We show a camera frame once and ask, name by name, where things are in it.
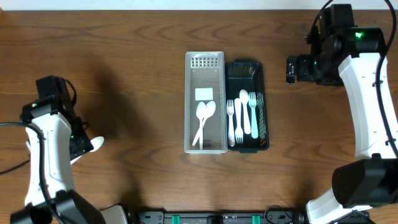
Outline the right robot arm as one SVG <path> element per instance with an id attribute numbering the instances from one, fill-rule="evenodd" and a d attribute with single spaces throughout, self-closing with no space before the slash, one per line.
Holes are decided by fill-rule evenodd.
<path id="1" fill-rule="evenodd" d="M 358 27 L 350 4 L 328 1 L 305 38 L 309 54 L 287 59 L 286 81 L 346 89 L 354 162 L 335 169 L 331 188 L 306 203 L 305 223 L 368 222 L 366 211 L 397 202 L 397 118 L 387 78 L 392 39 Z"/>

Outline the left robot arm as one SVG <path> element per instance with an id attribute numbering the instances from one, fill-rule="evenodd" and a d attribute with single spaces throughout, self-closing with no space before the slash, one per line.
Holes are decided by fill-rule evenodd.
<path id="1" fill-rule="evenodd" d="M 104 137 L 90 139 L 87 123 L 73 109 L 71 83 L 49 76 L 36 81 L 38 100 L 23 106 L 20 125 L 30 145 L 30 184 L 24 209 L 11 223 L 104 223 L 94 206 L 75 191 L 71 165 L 87 152 L 98 150 Z"/>

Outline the white fork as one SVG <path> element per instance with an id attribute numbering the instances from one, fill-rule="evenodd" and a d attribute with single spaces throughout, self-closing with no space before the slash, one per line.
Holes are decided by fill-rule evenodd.
<path id="1" fill-rule="evenodd" d="M 233 126 L 234 103 L 233 100 L 227 100 L 226 112 L 228 115 L 228 145 L 233 147 L 235 145 L 235 135 Z"/>
<path id="2" fill-rule="evenodd" d="M 241 126 L 242 103 L 239 98 L 236 98 L 234 100 L 234 107 L 236 112 L 236 130 L 235 130 L 236 144 L 242 144 L 243 143 L 243 129 Z"/>

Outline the white spoon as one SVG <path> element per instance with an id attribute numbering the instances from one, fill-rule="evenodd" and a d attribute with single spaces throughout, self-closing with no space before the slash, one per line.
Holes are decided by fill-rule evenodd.
<path id="1" fill-rule="evenodd" d="M 196 110 L 196 116 L 199 119 L 199 128 L 198 128 L 198 140 L 201 139 L 201 135 L 203 133 L 203 119 L 206 114 L 206 104 L 204 102 L 199 102 Z"/>
<path id="2" fill-rule="evenodd" d="M 248 101 L 249 101 L 249 94 L 246 90 L 241 90 L 239 92 L 239 98 L 243 105 L 243 116 L 244 116 L 244 133 L 250 134 L 251 133 L 251 125 L 249 121 L 248 115 Z"/>
<path id="3" fill-rule="evenodd" d="M 93 149 L 90 152 L 95 152 L 97 151 L 104 143 L 104 137 L 102 136 L 98 136 L 93 138 L 90 143 L 93 145 Z M 82 156 L 78 156 L 76 158 L 74 158 L 73 160 L 70 161 L 70 164 L 72 165 L 73 163 L 75 163 L 77 160 L 79 160 L 79 158 Z"/>
<path id="4" fill-rule="evenodd" d="M 210 118 L 211 116 L 213 116 L 215 113 L 215 110 L 216 110 L 216 103 L 214 101 L 209 101 L 208 103 L 205 103 L 205 104 L 206 104 L 206 114 L 203 119 L 203 128 L 204 128 L 206 120 L 208 118 Z M 198 131 L 193 139 L 192 146 L 195 146 L 197 141 L 200 141 L 200 150 L 202 150 L 203 149 L 203 133 L 201 135 L 201 139 L 198 140 Z"/>

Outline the pale green fork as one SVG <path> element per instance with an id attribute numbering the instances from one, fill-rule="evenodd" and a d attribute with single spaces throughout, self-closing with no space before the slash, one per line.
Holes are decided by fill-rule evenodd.
<path id="1" fill-rule="evenodd" d="M 256 93 L 249 93 L 249 106 L 251 108 L 251 137 L 257 139 L 259 137 L 259 131 L 257 126 L 257 116 L 256 116 Z"/>

